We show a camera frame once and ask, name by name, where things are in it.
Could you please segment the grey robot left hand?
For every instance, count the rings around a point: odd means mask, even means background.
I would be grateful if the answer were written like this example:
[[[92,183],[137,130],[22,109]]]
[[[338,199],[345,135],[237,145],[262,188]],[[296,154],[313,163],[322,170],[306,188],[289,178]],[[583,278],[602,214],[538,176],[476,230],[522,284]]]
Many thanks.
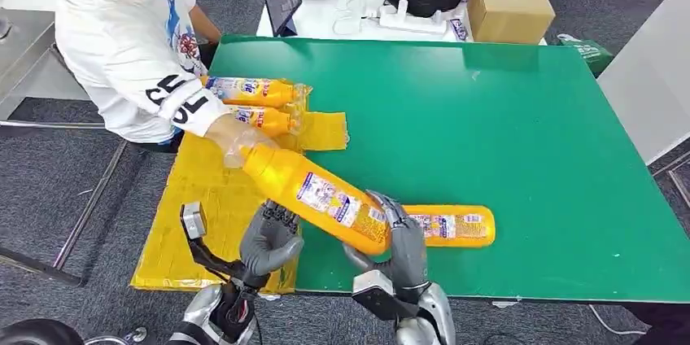
[[[266,200],[255,212],[240,243],[239,255],[245,268],[242,282],[260,289],[272,272],[298,258],[303,247],[299,216]]]

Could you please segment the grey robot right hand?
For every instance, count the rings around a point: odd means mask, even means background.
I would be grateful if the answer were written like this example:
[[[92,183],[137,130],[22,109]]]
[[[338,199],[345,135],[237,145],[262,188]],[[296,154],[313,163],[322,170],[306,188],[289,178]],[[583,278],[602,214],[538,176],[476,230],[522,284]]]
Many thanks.
[[[396,295],[415,304],[428,288],[426,242],[423,230],[394,199],[368,190],[367,195],[382,209],[391,231],[391,257],[375,262],[354,247],[343,244],[346,257],[362,273],[376,269],[393,284]]]

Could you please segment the person's right hand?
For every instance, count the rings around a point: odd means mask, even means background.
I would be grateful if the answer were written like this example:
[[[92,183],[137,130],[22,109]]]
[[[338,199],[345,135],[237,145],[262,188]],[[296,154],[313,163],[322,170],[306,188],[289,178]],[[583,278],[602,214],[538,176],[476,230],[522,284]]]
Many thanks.
[[[262,131],[245,122],[236,120],[232,115],[225,114],[216,119],[208,128],[204,137],[213,141],[221,149],[223,163],[227,168],[241,168],[245,158],[242,148],[251,149],[260,144],[270,148],[279,145],[266,136]]]

